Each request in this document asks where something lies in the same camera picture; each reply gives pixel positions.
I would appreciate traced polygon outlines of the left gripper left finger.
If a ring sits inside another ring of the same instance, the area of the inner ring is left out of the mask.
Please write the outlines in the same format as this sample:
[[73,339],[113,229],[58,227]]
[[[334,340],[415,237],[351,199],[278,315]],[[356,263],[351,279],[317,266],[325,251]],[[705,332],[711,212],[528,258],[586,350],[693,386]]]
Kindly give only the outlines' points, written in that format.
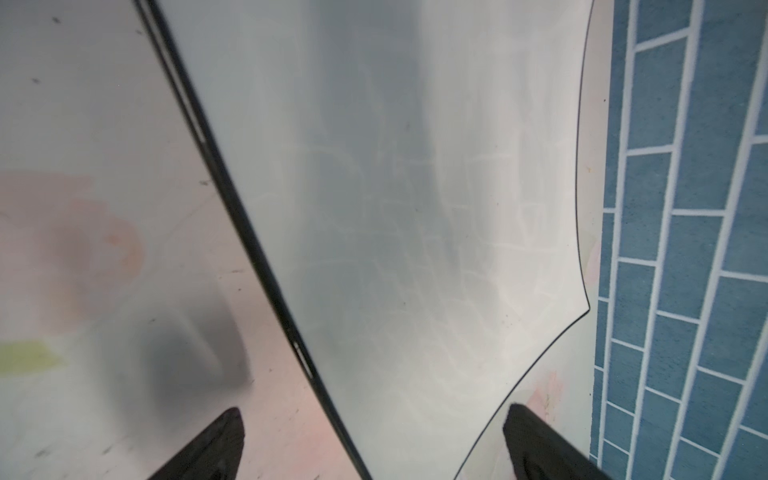
[[236,478],[245,440],[240,410],[225,410],[150,480],[233,480]]

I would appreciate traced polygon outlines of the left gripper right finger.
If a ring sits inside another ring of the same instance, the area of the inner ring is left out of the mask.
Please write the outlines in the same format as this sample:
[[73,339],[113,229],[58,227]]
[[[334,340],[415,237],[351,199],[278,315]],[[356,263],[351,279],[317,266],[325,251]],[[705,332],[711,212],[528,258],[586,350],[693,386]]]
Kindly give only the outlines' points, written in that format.
[[503,434],[517,479],[610,479],[523,404],[510,405]]

